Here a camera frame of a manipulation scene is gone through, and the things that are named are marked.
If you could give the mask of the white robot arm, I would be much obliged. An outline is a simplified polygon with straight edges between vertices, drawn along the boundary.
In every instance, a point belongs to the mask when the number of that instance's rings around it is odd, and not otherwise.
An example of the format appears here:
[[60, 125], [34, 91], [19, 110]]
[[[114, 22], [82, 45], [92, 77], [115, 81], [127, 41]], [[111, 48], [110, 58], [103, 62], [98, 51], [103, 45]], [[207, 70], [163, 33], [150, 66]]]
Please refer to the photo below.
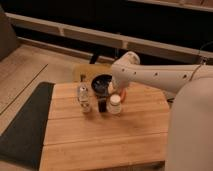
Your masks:
[[111, 65], [113, 88], [142, 83], [175, 95], [165, 171], [213, 171], [213, 65], [142, 65], [129, 51]]

